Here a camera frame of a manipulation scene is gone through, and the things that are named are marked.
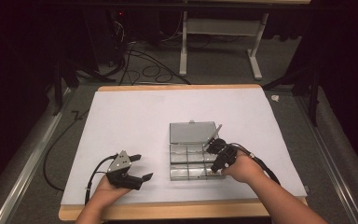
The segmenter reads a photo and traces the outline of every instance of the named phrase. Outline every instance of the person's right arm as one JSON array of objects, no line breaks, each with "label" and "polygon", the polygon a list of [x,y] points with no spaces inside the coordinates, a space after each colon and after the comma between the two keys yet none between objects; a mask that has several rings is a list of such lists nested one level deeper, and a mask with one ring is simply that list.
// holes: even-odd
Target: person's right arm
[{"label": "person's right arm", "polygon": [[231,175],[237,181],[248,184],[277,224],[327,223],[298,198],[266,176],[255,161],[239,150],[235,163],[223,169],[222,174]]}]

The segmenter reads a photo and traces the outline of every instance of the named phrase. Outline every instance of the person's right hand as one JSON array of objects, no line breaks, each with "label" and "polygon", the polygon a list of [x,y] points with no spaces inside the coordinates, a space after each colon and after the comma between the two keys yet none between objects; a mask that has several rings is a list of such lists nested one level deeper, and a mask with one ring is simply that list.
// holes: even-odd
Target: person's right hand
[{"label": "person's right hand", "polygon": [[263,169],[244,152],[237,150],[237,158],[234,164],[222,169],[222,175],[231,175],[235,180],[247,183],[265,175]]}]

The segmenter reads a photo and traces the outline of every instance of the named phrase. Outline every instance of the gray carpet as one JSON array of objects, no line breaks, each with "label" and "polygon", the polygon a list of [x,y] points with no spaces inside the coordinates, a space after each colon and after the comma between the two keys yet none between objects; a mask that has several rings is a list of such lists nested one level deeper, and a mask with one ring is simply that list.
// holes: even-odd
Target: gray carpet
[{"label": "gray carpet", "polygon": [[[219,37],[219,40],[214,40],[203,48],[201,47],[205,45],[205,42],[202,39],[190,40],[189,45],[193,48],[188,50],[186,79],[192,84],[258,83],[264,85],[284,74],[298,44],[298,40],[286,42],[280,42],[277,39],[263,40],[257,53],[257,59],[264,78],[262,81],[257,82],[252,77],[250,64],[244,53],[246,49],[252,46],[251,41],[248,38],[241,38],[236,41],[230,40],[226,37]],[[158,48],[151,47],[145,43],[137,44],[133,49],[149,54],[174,72],[177,72],[179,70],[179,48],[175,42],[170,42]],[[142,71],[149,65],[153,64],[145,61],[145,59],[131,57],[129,71],[136,71],[142,74]],[[107,71],[109,68],[102,64],[102,70]],[[133,82],[138,77],[136,72],[130,72],[131,78],[125,76],[123,81],[126,85],[129,85],[130,82]],[[156,74],[156,72],[156,67],[145,69],[145,73],[149,76]],[[114,78],[120,80],[121,75],[118,74]],[[138,79],[138,82],[153,81],[155,81],[155,77],[141,76]],[[183,83],[177,77],[174,77],[170,82]],[[62,119],[48,144],[48,147],[52,147],[48,155],[48,177],[59,188],[64,188],[66,184],[66,179],[68,178],[77,145],[87,119],[86,116],[74,123],[76,112],[73,111],[78,111],[79,115],[87,111],[90,108],[94,92],[102,85],[105,84],[99,81],[81,80],[81,85],[74,90],[75,93],[72,100],[62,111]],[[351,223],[338,198],[335,186],[326,172],[318,145],[304,114],[297,105],[296,99],[292,96],[288,87],[284,87],[280,91],[266,91],[268,98],[271,94],[280,95],[281,99],[279,102],[270,101],[270,104],[280,125],[282,136],[288,146],[292,161],[303,184],[310,189],[309,197],[307,198],[309,206],[329,223]],[[342,133],[337,119],[325,100],[323,91],[321,91],[319,101],[317,114],[319,130],[323,134],[328,148],[331,149],[332,155],[337,158],[337,167],[342,171],[343,177],[355,196],[355,201],[358,203],[358,158],[351,149],[346,136]],[[44,122],[47,122],[46,120],[40,121],[42,127],[47,125],[44,124]],[[54,141],[71,124],[73,126],[54,144]],[[40,138],[42,132],[43,128],[39,130],[36,126],[30,134],[30,138]],[[1,176],[0,206],[5,201],[33,147],[32,140],[24,142],[24,145],[19,149],[11,164],[7,167],[7,171]],[[62,193],[51,188],[46,183],[41,163],[22,200],[18,204],[11,223],[62,223],[58,219],[61,198]],[[208,219],[206,221],[208,222],[205,222],[205,220],[187,220],[185,222],[217,223],[223,220]],[[269,220],[265,219],[242,218],[233,218],[225,221],[230,223],[269,222]],[[175,223],[177,220],[163,222]]]}]

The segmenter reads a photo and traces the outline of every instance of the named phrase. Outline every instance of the table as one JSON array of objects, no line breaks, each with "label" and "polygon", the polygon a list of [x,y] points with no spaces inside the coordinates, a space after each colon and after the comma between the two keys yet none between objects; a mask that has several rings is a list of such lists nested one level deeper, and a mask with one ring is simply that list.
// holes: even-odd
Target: table
[{"label": "table", "polygon": [[[203,0],[202,2],[306,5],[310,3],[310,0]],[[252,66],[255,79],[261,80],[262,75],[255,55],[260,45],[268,17],[269,14],[265,12],[262,14],[260,21],[189,19],[187,17],[187,11],[184,11],[179,74],[182,76],[187,74],[187,34],[248,35],[254,36],[255,42],[252,49],[247,49],[247,56]]]},{"label": "table", "polygon": [[[235,110],[225,109],[233,104],[236,105]],[[253,191],[230,177],[223,180],[170,181],[167,174],[167,121],[189,118],[195,121],[202,121],[200,118],[214,119],[222,123],[219,135],[225,136],[230,142],[244,138],[247,148],[274,171],[282,185],[306,203],[307,194],[291,163],[278,124],[260,86],[101,87],[94,97],[62,197],[60,219],[77,218],[83,208],[84,187],[89,181],[89,173],[105,158],[104,154],[112,153],[111,147],[116,148],[114,150],[117,152],[121,148],[127,149],[129,155],[143,155],[140,161],[132,165],[130,175],[140,176],[151,173],[150,171],[155,174],[139,191],[133,190],[120,199],[122,201],[109,207],[103,214],[103,219],[267,217],[268,212]],[[266,128],[267,139],[260,137],[260,134],[266,134]],[[98,181],[98,178],[94,178],[93,187]],[[174,194],[180,195],[181,199],[175,198]]]}]

